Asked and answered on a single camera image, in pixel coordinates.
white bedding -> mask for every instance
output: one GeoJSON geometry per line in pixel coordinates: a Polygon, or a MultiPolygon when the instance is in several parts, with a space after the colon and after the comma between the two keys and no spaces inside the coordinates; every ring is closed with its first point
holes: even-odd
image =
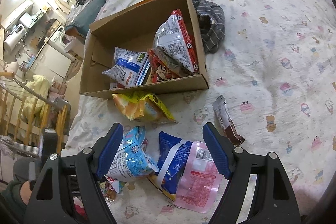
{"type": "MultiPolygon", "coordinates": [[[[139,1],[108,0],[100,18],[139,1]]],[[[208,1],[221,5],[226,16],[225,41],[217,53],[206,56],[210,88],[160,96],[180,123],[147,125],[147,151],[158,157],[160,131],[202,141],[202,126],[215,121],[211,104],[223,94],[238,133],[246,139],[242,147],[261,155],[276,152],[300,212],[308,213],[336,169],[335,8],[331,0],[208,1]],[[248,109],[242,107],[246,101],[248,109]]],[[[81,96],[62,155],[92,146],[114,122],[126,130],[139,124],[124,118],[112,100],[81,96]]],[[[255,176],[250,182],[239,221],[248,214],[255,176]]],[[[135,188],[124,187],[110,209],[118,223],[201,224],[209,221],[225,186],[223,179],[207,214],[164,209],[170,204],[146,179],[135,182],[135,188]]]]}

pink package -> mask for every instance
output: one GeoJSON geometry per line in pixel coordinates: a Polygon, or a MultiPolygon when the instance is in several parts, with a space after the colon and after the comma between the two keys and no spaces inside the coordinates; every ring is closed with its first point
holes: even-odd
{"type": "Polygon", "coordinates": [[[174,205],[207,213],[215,201],[221,180],[222,175],[218,173],[205,143],[193,142],[174,205]]]}

patterned bed sheet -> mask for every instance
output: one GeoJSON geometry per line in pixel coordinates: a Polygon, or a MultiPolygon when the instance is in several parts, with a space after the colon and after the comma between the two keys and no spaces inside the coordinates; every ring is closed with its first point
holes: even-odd
{"type": "MultiPolygon", "coordinates": [[[[142,0],[108,0],[99,18],[142,0]]],[[[331,0],[208,0],[225,13],[226,37],[206,62],[209,90],[162,95],[180,121],[146,125],[147,151],[158,159],[158,133],[186,140],[202,138],[202,126],[215,122],[212,103],[223,94],[248,152],[276,152],[290,178],[300,212],[319,200],[336,169],[335,8],[331,0]]],[[[112,100],[80,96],[62,155],[92,146],[114,122],[130,122],[112,100]]],[[[256,176],[251,176],[238,222],[246,219],[256,176]]],[[[172,206],[146,179],[127,184],[110,206],[118,223],[207,223],[227,181],[206,214],[172,206]]]]}

screw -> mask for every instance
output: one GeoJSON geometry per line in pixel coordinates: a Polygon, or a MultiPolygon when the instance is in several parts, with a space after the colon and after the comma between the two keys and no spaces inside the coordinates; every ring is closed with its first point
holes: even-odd
{"type": "Polygon", "coordinates": [[[271,159],[276,159],[276,158],[278,157],[278,155],[275,154],[274,152],[271,152],[271,153],[269,153],[268,155],[269,155],[269,157],[270,157],[271,159]]]}
{"type": "Polygon", "coordinates": [[[91,147],[85,147],[84,149],[83,149],[83,153],[84,154],[90,154],[92,152],[92,148],[91,147]]]}
{"type": "Polygon", "coordinates": [[[49,158],[50,158],[51,160],[55,160],[55,159],[57,159],[57,154],[56,154],[56,153],[53,153],[53,154],[50,155],[49,158]]]}
{"type": "Polygon", "coordinates": [[[241,153],[244,152],[244,149],[241,148],[240,146],[237,146],[237,147],[235,147],[235,152],[238,153],[238,154],[241,154],[241,153]]]}

cardboard box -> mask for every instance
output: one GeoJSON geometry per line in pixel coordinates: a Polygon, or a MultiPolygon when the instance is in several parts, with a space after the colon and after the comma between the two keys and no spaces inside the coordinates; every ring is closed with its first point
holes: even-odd
{"type": "Polygon", "coordinates": [[[80,94],[111,99],[113,93],[137,90],[155,94],[208,89],[205,55],[192,0],[144,0],[90,25],[91,37],[83,61],[80,94]],[[152,48],[158,28],[173,10],[180,9],[189,35],[195,37],[199,74],[189,77],[110,90],[112,80],[101,72],[114,65],[114,48],[135,52],[152,48]]]}

